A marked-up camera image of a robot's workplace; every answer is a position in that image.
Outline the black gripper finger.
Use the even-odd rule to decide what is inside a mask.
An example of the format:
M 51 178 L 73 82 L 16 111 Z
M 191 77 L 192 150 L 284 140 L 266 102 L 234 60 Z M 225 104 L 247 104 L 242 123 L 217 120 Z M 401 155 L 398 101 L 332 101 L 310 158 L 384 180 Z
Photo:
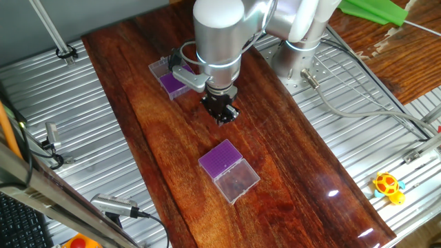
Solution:
M 218 126 L 222 126 L 230 122 L 230 115 L 226 107 L 213 109 L 212 116 L 214 117 Z
M 236 109 L 234 106 L 232 106 L 232 105 L 225 106 L 225 115 L 226 115 L 227 121 L 234 121 L 238 117 L 239 114 L 240 114 L 240 111 L 238 109 Z

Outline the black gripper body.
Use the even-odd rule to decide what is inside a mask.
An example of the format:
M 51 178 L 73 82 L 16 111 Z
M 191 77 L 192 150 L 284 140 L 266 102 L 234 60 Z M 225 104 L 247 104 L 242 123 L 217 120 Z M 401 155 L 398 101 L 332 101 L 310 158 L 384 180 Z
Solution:
M 226 110 L 238 113 L 238 108 L 233 106 L 235 99 L 235 96 L 231 97 L 228 94 L 214 95 L 208 92 L 201 99 L 201 103 L 211 116 L 220 116 L 226 114 Z

